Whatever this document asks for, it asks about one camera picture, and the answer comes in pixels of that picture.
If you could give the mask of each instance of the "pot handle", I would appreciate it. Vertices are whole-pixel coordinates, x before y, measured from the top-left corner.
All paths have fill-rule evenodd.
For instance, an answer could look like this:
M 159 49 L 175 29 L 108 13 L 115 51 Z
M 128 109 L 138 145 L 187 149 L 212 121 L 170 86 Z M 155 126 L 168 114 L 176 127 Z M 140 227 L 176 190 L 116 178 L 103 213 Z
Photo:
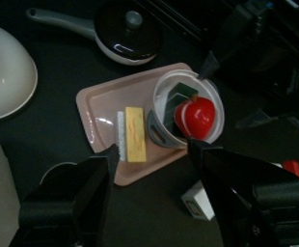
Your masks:
M 31 8 L 25 11 L 27 17 L 40 23 L 64 28 L 95 41 L 93 21 L 67 14 Z
M 178 145 L 168 138 L 166 138 L 164 132 L 158 127 L 154 111 L 150 111 L 147 115 L 147 133 L 156 145 L 170 149 L 178 148 Z

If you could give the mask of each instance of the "white pot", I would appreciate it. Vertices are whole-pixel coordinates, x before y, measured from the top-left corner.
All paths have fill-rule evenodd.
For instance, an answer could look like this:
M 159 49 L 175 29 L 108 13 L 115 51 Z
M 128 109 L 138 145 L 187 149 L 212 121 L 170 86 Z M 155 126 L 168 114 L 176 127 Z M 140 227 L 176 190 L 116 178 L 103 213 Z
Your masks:
M 0 119 L 16 113 L 29 101 L 37 84 L 37 70 L 16 38 L 0 28 Z
M 93 20 L 35 8 L 28 9 L 25 15 L 95 41 L 107 57 L 123 65 L 143 65 L 158 55 L 162 46 L 159 23 L 132 1 L 108 2 Z

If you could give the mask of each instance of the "pink tray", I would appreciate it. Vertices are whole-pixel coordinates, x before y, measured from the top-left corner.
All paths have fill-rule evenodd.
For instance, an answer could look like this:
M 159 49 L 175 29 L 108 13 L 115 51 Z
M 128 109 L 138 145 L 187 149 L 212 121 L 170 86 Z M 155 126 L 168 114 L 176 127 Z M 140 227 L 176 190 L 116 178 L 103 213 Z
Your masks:
M 93 152 L 100 152 L 112 144 L 119 143 L 118 111 L 124 111 L 127 106 L 143 107 L 147 119 L 158 80 L 174 69 L 191 70 L 186 64 L 179 63 L 108 81 L 79 92 L 76 103 Z M 115 177 L 118 185 L 131 184 L 187 153 L 187 150 L 158 146 L 148 136 L 146 136 L 146 147 L 147 162 L 120 161 Z

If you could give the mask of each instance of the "white kettle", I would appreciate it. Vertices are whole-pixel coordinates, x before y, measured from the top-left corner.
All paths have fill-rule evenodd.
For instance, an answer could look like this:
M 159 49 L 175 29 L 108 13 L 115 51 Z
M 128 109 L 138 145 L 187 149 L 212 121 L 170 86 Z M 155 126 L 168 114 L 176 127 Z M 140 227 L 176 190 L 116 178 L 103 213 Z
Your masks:
M 0 28 L 0 119 L 29 101 L 37 85 L 37 69 L 17 39 Z

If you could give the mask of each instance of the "black countertop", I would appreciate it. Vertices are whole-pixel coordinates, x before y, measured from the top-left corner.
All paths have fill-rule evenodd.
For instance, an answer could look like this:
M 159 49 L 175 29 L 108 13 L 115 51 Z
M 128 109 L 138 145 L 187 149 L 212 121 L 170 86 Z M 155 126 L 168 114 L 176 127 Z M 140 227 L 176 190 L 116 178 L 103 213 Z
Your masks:
M 29 21 L 28 8 L 43 8 L 92 18 L 104 1 L 0 1 L 0 27 L 25 47 L 37 67 L 39 84 L 28 105 L 0 121 L 0 144 L 8 156 L 20 199 L 48 169 L 64 161 L 81 162 L 93 151 L 88 144 L 76 95 L 89 86 L 175 63 L 200 68 L 203 52 L 163 25 L 164 42 L 154 61 L 127 67 L 99 50 L 93 41 Z M 271 162 L 299 161 L 299 127 L 280 120 L 250 130 L 235 123 L 258 106 L 260 96 L 234 90 L 212 78 L 222 96 L 226 124 L 216 144 Z M 195 220 L 180 196 L 198 181 L 187 157 L 135 182 L 115 186 L 110 201 L 104 246 L 222 246 L 215 220 Z

